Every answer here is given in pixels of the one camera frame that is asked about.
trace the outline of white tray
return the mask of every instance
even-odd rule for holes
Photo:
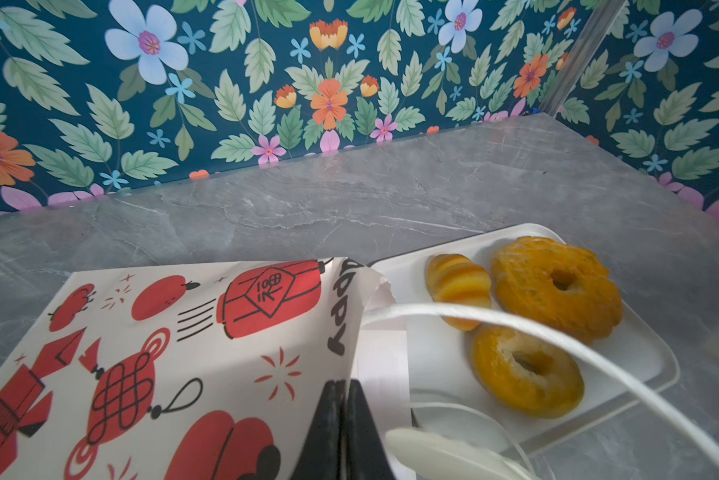
[[[432,256],[462,254],[489,269],[495,251],[521,236],[545,236],[564,243],[545,226],[522,224],[378,260],[371,266],[389,279],[397,302],[431,302],[426,289],[425,267]],[[494,308],[500,309],[495,295],[493,303]],[[470,333],[450,327],[439,316],[410,317],[407,325],[412,401],[457,402],[477,408],[498,419],[528,455],[537,454],[637,403],[620,383],[605,377],[594,367],[578,362],[586,383],[581,404],[553,420],[526,416],[501,405],[481,387],[467,355]],[[669,346],[626,303],[623,303],[621,324],[612,335],[595,342],[593,348],[658,391],[671,386],[680,377],[677,358]],[[416,410],[415,418],[429,431],[496,452],[509,448],[494,426],[467,412],[426,408]]]

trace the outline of white-blue flower with pink center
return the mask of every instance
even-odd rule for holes
[[[178,25],[160,5],[151,5],[145,19],[133,0],[111,0],[109,12],[124,30],[107,30],[106,46],[120,60],[138,58],[138,72],[146,82],[155,85],[166,82],[164,64],[179,71],[189,65],[186,49],[168,42],[175,36]]]
[[[452,41],[451,50],[458,53],[466,45],[466,32],[473,32],[482,23],[482,11],[477,6],[478,0],[449,0],[445,7],[448,23],[439,29],[439,44],[446,45]]]
[[[658,72],[669,61],[669,54],[686,57],[698,46],[698,36],[688,32],[698,26],[703,15],[693,8],[674,21],[672,12],[664,12],[650,25],[652,37],[642,38],[634,45],[634,54],[647,57],[646,72]]]

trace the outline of orange flower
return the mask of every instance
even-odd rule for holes
[[[362,84],[359,86],[359,91],[362,91],[363,97],[372,97],[378,93],[379,89],[380,87],[378,85],[378,81],[370,75],[366,76],[362,80]]]
[[[335,121],[341,121],[346,116],[346,109],[342,107],[348,103],[346,92],[341,90],[341,82],[330,78],[319,84],[321,95],[312,96],[312,108],[316,110],[312,118],[317,125],[325,124],[325,130],[335,128]]]
[[[26,150],[15,150],[17,146],[17,140],[0,132],[0,185],[15,185],[13,177],[28,182],[34,176],[34,172],[25,167],[37,162]]]
[[[189,174],[189,178],[197,179],[197,178],[205,178],[210,177],[210,174],[207,173],[207,170],[198,170],[196,172],[191,172]]]
[[[569,53],[565,53],[564,55],[562,55],[562,58],[560,58],[559,62],[557,62],[557,70],[561,70],[562,67],[565,66],[565,60],[567,60],[567,55],[569,55]]]
[[[541,77],[546,75],[548,68],[548,55],[537,54],[532,62],[526,63],[519,71],[519,78],[514,81],[514,96],[527,97],[527,95],[538,88],[541,84]]]
[[[570,7],[564,12],[562,12],[562,14],[559,16],[559,21],[557,22],[557,28],[560,30],[562,28],[565,28],[567,24],[570,23],[570,20],[572,20],[575,16],[576,11],[577,10],[575,8]]]
[[[296,89],[290,85],[285,85],[276,91],[276,99],[274,103],[280,108],[292,108],[296,104]]]
[[[335,20],[333,23],[325,23],[322,20],[310,24],[308,33],[311,35],[312,42],[319,50],[327,47],[339,48],[346,40],[348,33],[348,23],[341,20]]]

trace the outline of white rope handle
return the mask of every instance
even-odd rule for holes
[[[571,355],[601,370],[605,375],[622,383],[636,398],[639,398],[650,410],[669,422],[674,428],[685,435],[691,442],[709,457],[711,462],[719,467],[719,444],[704,430],[699,428],[688,417],[685,417],[676,407],[667,402],[652,389],[645,386],[627,372],[599,353],[585,346],[562,332],[553,330],[533,320],[527,320],[510,313],[478,308],[476,306],[454,305],[451,303],[408,303],[392,305],[381,309],[365,312],[363,325],[390,320],[400,316],[411,315],[441,315],[455,318],[478,320],[483,323],[509,326],[520,332],[527,333],[541,340],[549,342]]]

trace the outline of large yellow donut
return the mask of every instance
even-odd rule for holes
[[[578,365],[564,350],[505,326],[477,331],[471,364],[493,395],[532,416],[561,417],[584,396]]]
[[[495,254],[491,270],[504,309],[584,343],[609,336],[623,316],[618,287],[589,250],[523,236]]]

